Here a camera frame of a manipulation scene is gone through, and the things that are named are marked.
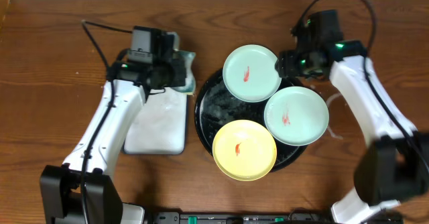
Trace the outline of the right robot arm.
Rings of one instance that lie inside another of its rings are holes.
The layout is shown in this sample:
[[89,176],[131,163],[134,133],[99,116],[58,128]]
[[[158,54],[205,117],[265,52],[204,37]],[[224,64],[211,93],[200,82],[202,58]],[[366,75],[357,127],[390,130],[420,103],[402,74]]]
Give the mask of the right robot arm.
[[324,76],[355,116],[368,149],[354,173],[353,189],[330,208],[336,223],[364,223],[428,192],[428,134],[395,106],[359,40],[298,44],[280,52],[280,77]]

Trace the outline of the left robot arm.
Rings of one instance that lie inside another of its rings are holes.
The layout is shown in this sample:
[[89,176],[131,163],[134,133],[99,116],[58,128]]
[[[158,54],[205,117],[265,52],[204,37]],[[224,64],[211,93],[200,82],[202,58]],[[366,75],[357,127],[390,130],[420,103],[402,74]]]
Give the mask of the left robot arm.
[[149,95],[130,79],[137,71],[120,63],[118,77],[106,82],[99,106],[84,135],[61,166],[47,165],[40,189],[47,223],[144,223],[145,210],[124,203],[114,184],[118,156],[176,155],[184,150],[187,96],[195,91],[195,54],[178,52],[186,85]]

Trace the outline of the green plate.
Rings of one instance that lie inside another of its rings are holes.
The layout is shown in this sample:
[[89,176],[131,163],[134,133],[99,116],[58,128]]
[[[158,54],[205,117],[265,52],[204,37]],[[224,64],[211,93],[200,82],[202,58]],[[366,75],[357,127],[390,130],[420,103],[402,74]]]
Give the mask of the green plate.
[[263,119],[273,137],[289,146],[307,146],[318,140],[329,122],[324,99],[306,87],[286,87],[267,102]]
[[247,44],[232,51],[223,66],[227,90],[239,100],[257,103],[270,98],[281,78],[275,69],[277,56],[268,48]]

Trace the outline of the green yellow sponge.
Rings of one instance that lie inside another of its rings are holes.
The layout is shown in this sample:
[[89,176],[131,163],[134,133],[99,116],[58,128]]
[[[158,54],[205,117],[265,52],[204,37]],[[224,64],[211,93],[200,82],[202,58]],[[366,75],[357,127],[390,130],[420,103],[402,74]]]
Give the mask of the green yellow sponge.
[[196,54],[194,52],[187,52],[181,50],[178,51],[178,55],[184,60],[184,65],[186,69],[185,85],[182,87],[172,87],[172,89],[179,93],[193,95],[196,90],[196,80],[192,73],[192,63]]

